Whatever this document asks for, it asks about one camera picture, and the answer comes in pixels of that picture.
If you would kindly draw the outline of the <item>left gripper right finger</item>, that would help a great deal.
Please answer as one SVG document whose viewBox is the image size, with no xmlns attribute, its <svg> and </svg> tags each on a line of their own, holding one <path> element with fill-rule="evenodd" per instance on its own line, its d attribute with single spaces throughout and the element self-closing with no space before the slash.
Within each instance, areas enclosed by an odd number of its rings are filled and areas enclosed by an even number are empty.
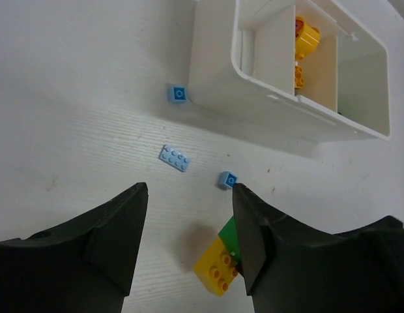
<svg viewBox="0 0 404 313">
<path fill-rule="evenodd" d="M 330 234 L 233 187 L 240 261 L 256 312 L 404 312 L 404 225 L 386 216 Z"/>
</svg>

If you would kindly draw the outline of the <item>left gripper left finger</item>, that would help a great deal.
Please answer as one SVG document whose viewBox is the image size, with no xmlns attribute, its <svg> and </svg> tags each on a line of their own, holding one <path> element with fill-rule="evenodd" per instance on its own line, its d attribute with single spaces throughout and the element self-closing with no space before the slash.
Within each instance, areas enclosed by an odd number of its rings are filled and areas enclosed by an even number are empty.
<svg viewBox="0 0 404 313">
<path fill-rule="evenodd" d="M 0 241 L 0 312 L 120 312 L 130 295 L 147 185 L 26 239 Z"/>
</svg>

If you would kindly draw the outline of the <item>small blue lego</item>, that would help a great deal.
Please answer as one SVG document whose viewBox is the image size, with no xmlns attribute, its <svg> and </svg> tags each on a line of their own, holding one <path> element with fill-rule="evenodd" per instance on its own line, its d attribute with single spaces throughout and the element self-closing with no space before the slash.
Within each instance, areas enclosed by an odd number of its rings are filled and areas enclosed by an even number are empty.
<svg viewBox="0 0 404 313">
<path fill-rule="evenodd" d="M 221 189 L 229 190 L 232 189 L 234 184 L 238 181 L 238 177 L 230 172 L 230 171 L 223 171 L 218 179 L 218 186 Z"/>
</svg>

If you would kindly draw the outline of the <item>green yellow lego stack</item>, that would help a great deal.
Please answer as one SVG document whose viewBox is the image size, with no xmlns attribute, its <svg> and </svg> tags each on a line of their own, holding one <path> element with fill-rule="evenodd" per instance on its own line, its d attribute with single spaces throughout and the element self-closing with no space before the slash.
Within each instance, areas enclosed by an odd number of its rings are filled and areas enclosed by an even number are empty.
<svg viewBox="0 0 404 313">
<path fill-rule="evenodd" d="M 232 216 L 196 262 L 193 271 L 207 291 L 222 297 L 238 276 L 239 262 L 237 228 Z"/>
</svg>

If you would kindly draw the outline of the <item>orange lego brick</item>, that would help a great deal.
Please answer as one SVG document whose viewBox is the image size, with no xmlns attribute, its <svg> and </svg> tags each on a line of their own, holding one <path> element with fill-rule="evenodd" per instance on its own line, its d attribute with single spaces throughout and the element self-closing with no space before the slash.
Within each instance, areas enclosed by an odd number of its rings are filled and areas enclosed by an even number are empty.
<svg viewBox="0 0 404 313">
<path fill-rule="evenodd" d="M 303 77 L 303 69 L 301 66 L 295 66 L 295 89 L 302 89 L 304 87 L 305 81 Z"/>
</svg>

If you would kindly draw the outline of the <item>yellow round lego piece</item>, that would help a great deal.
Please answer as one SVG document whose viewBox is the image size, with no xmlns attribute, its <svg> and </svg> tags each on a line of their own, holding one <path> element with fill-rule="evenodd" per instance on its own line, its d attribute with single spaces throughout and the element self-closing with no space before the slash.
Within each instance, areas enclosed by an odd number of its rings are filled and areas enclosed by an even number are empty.
<svg viewBox="0 0 404 313">
<path fill-rule="evenodd" d="M 318 28 L 310 26 L 304 18 L 295 18 L 295 60 L 301 61 L 313 53 L 321 40 Z"/>
</svg>

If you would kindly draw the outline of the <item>light blue lego brick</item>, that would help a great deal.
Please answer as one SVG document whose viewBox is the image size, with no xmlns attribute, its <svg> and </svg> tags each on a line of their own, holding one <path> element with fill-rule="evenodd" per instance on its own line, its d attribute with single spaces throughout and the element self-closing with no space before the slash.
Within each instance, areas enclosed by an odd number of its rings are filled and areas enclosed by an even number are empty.
<svg viewBox="0 0 404 313">
<path fill-rule="evenodd" d="M 159 160 L 184 173 L 190 164 L 190 158 L 170 145 L 164 145 L 160 151 Z"/>
</svg>

